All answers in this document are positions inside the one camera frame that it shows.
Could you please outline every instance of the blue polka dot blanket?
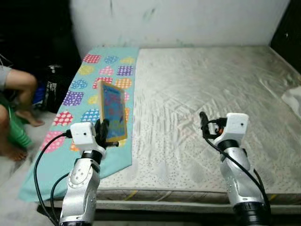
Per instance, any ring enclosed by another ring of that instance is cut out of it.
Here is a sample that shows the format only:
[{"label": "blue polka dot blanket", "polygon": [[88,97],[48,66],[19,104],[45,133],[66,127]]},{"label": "blue polka dot blanket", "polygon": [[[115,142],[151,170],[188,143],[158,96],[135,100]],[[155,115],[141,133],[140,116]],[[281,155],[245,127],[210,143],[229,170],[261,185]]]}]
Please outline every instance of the blue polka dot blanket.
[{"label": "blue polka dot blanket", "polygon": [[[97,82],[103,80],[125,90],[128,136],[126,140],[120,142],[119,147],[108,148],[106,158],[101,162],[100,177],[105,178],[130,166],[132,164],[135,63],[138,52],[138,48],[91,50],[84,57],[41,149],[52,138],[69,129],[73,123],[84,121],[95,123],[100,118]],[[56,180],[72,170],[75,159],[80,157],[78,151],[72,139],[61,137],[44,152],[37,172],[44,200],[50,198],[50,191]],[[21,199],[29,202],[38,200],[33,180],[34,163],[19,193]],[[59,183],[55,190],[55,197],[64,196],[66,189],[65,181]]]}]

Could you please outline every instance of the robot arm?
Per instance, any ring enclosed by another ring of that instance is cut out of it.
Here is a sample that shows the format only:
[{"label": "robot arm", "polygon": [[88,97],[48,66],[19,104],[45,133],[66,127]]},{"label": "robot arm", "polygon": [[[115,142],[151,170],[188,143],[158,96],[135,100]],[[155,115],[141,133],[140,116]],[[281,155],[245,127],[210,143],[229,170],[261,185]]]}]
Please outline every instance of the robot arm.
[{"label": "robot arm", "polygon": [[105,148],[118,146],[118,142],[105,142],[108,126],[109,122],[104,120],[101,125],[97,121],[96,129],[90,122],[75,123],[70,127],[81,158],[75,161],[67,178],[68,187],[63,200],[60,226],[91,226],[93,223],[96,191],[100,182],[99,165],[105,157]]},{"label": "robot arm", "polygon": [[[248,124],[248,115],[228,113],[226,118],[208,121],[200,113],[203,137],[213,139],[213,146],[238,162],[252,177],[255,176],[245,149],[240,147]],[[209,123],[213,123],[210,133]],[[227,194],[239,225],[269,225],[269,208],[264,195],[251,178],[226,155],[221,156],[221,173],[226,181]]]}]

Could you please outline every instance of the person's leg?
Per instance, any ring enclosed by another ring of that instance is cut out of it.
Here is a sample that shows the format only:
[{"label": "person's leg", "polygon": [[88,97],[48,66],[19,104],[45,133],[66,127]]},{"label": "person's leg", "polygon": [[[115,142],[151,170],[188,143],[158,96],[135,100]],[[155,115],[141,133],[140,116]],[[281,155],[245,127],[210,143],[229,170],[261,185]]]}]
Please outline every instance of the person's leg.
[{"label": "person's leg", "polygon": [[11,69],[6,77],[6,89],[14,89],[19,91],[19,106],[16,114],[26,119],[32,126],[43,125],[44,122],[37,120],[31,113],[32,99],[37,89],[37,80],[27,72]]},{"label": "person's leg", "polygon": [[0,105],[0,154],[7,156],[14,161],[20,161],[27,155],[26,152],[13,146],[8,141],[9,135],[9,115],[3,105]]}]

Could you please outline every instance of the white mattress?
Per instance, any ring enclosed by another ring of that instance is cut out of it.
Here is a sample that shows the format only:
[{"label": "white mattress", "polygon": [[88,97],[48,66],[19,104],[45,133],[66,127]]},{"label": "white mattress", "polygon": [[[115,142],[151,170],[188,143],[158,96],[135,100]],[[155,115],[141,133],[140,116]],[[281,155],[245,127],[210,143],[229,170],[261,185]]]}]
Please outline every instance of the white mattress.
[{"label": "white mattress", "polygon": [[133,165],[99,189],[130,195],[125,200],[139,190],[224,193],[219,154],[201,137],[198,114],[205,111],[209,119],[248,114],[242,146],[267,193],[301,193],[301,123],[280,98],[300,83],[268,47],[141,49]]}]

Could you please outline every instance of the colorful dotted pattern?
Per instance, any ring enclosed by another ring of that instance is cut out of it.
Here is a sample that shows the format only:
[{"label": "colorful dotted pattern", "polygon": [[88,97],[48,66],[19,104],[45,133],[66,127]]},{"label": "colorful dotted pattern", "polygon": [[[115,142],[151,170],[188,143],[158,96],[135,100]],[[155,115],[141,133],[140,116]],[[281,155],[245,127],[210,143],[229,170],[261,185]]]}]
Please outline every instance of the colorful dotted pattern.
[{"label": "colorful dotted pattern", "polygon": [[123,58],[120,60],[121,63],[123,64],[133,64],[135,62],[135,59],[134,58],[131,58],[131,57],[127,57],[127,58]]},{"label": "colorful dotted pattern", "polygon": [[90,64],[97,64],[101,57],[101,55],[86,54],[83,61]]},{"label": "colorful dotted pattern", "polygon": [[53,126],[67,126],[73,120],[73,115],[69,111],[64,111],[56,115],[52,125]]},{"label": "colorful dotted pattern", "polygon": [[133,75],[134,68],[132,66],[120,66],[117,75],[131,76]]},{"label": "colorful dotted pattern", "polygon": [[80,75],[88,75],[91,74],[93,71],[94,71],[94,67],[90,65],[82,65],[79,68]]},{"label": "colorful dotted pattern", "polygon": [[97,119],[99,119],[99,118],[100,118],[99,110],[98,109],[90,109],[82,115],[80,121],[81,122],[91,121],[91,122],[95,123],[97,121]]},{"label": "colorful dotted pattern", "polygon": [[97,100],[98,100],[98,95],[91,96],[88,99],[88,104],[95,105],[95,104],[97,104]]},{"label": "colorful dotted pattern", "polygon": [[127,92],[124,92],[124,101],[128,101],[130,99],[130,95]]},{"label": "colorful dotted pattern", "polygon": [[[62,131],[50,131],[47,133],[46,138],[41,146],[41,150],[56,136],[62,134]],[[60,137],[55,140],[45,151],[45,153],[50,153],[55,151],[57,148],[61,147],[65,141],[65,137]]]},{"label": "colorful dotted pattern", "polygon": [[130,109],[126,107],[126,121],[128,121],[129,114],[130,114]]},{"label": "colorful dotted pattern", "polygon": [[115,85],[119,88],[127,89],[127,88],[131,87],[132,80],[130,80],[130,79],[117,79]]},{"label": "colorful dotted pattern", "polygon": [[81,100],[84,96],[83,92],[72,92],[68,91],[67,95],[63,101],[63,105],[65,106],[77,106],[80,105]]},{"label": "colorful dotted pattern", "polygon": [[103,69],[100,69],[99,74],[107,74],[107,75],[113,75],[114,70],[110,66],[106,66]]},{"label": "colorful dotted pattern", "polygon": [[93,88],[94,89],[97,89],[98,81],[100,81],[100,80],[105,81],[107,83],[112,83],[113,78],[110,78],[110,77],[101,77],[101,78],[95,79],[95,81],[93,82]]},{"label": "colorful dotted pattern", "polygon": [[119,59],[118,56],[107,56],[104,61],[106,64],[113,64]]},{"label": "colorful dotted pattern", "polygon": [[84,89],[87,86],[88,86],[88,83],[85,80],[80,79],[80,80],[71,82],[70,88],[71,89]]}]

